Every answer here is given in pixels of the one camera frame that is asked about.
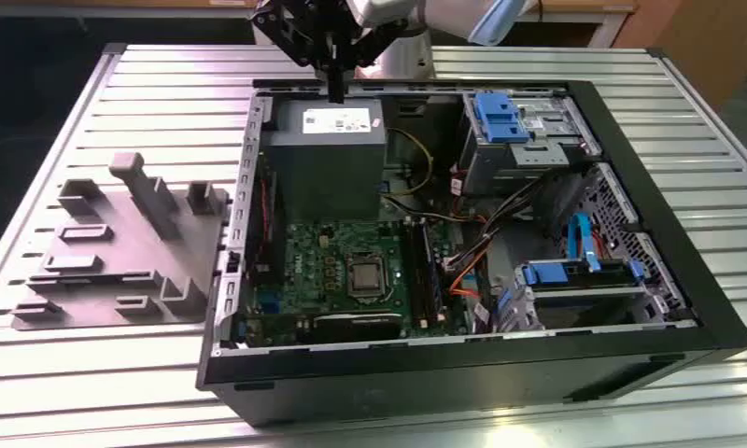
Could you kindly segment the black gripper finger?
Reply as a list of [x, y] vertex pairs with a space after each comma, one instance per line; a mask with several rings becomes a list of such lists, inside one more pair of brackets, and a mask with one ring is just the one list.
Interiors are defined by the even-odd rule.
[[390, 26], [372, 28], [362, 37], [344, 33], [336, 38], [336, 102], [346, 101], [346, 81], [358, 67], [370, 66], [390, 46]]
[[311, 39], [292, 24], [287, 1], [259, 1], [252, 24], [271, 42], [302, 67], [310, 66], [327, 84], [327, 97], [336, 103], [336, 47], [335, 35]]

